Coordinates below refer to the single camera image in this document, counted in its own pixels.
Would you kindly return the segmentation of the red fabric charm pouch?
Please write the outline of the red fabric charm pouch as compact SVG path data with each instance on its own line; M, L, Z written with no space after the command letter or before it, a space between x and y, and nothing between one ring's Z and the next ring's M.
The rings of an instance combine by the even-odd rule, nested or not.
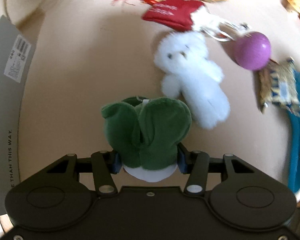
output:
M202 27L217 25L206 5L198 0L157 2L144 13L142 19L177 31L200 31Z

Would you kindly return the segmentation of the green white plush vegetable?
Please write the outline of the green white plush vegetable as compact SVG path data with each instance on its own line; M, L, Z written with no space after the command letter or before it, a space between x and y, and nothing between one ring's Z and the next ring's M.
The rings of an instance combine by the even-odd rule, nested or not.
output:
M135 96L103 106L101 115L107 142L128 174L156 183L175 172L177 146L192 124L184 102Z

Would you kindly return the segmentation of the blue plastic comb toy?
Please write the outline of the blue plastic comb toy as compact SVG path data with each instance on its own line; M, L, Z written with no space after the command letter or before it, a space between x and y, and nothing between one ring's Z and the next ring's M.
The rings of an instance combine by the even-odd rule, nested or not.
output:
M296 91L300 101L300 72L294 70ZM290 149L290 165L288 175L288 187L294 193L300 190L300 116L288 112L292 126L292 142Z

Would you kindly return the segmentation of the grey cardboard shoe box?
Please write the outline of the grey cardboard shoe box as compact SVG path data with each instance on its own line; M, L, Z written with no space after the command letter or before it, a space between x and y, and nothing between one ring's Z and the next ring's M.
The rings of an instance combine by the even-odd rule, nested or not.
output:
M25 83L36 46L0 17L0 216L5 197L20 182L18 131Z

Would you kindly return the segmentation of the patterned snack packet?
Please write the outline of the patterned snack packet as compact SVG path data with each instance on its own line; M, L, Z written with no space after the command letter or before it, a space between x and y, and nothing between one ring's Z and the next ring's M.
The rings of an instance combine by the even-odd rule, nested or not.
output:
M260 79L260 110L266 111L270 104L300 116L300 101L296 90L295 63L289 57L281 62L270 60L258 72Z

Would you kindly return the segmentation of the white teddy bear plush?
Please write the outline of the white teddy bear plush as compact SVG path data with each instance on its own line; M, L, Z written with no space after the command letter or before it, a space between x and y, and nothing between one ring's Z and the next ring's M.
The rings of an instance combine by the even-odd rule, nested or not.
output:
M171 32L158 44L154 64L165 73L164 96L183 96L197 125L214 129L230 114L230 103L220 87L221 67L209 59L205 37L196 31Z

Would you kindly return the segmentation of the purple egg toy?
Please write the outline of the purple egg toy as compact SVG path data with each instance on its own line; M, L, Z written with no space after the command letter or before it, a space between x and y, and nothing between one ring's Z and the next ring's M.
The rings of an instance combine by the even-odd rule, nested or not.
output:
M271 44L263 33L252 31L240 36L234 45L234 58L244 69L257 71L270 60Z

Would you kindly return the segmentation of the beige fabric cover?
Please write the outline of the beige fabric cover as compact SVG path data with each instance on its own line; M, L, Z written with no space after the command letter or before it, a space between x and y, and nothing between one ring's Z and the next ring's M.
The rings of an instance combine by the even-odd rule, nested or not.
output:
M112 0L0 0L36 45L19 122L19 172L25 180L68 153L80 158L110 147L101 108L131 96L158 98L163 73L153 51L169 29L141 19L148 5ZM207 39L222 67L231 113L208 131L193 125L184 145L220 158L232 153L286 183L292 129L287 112L258 109L258 77L232 59L232 43Z

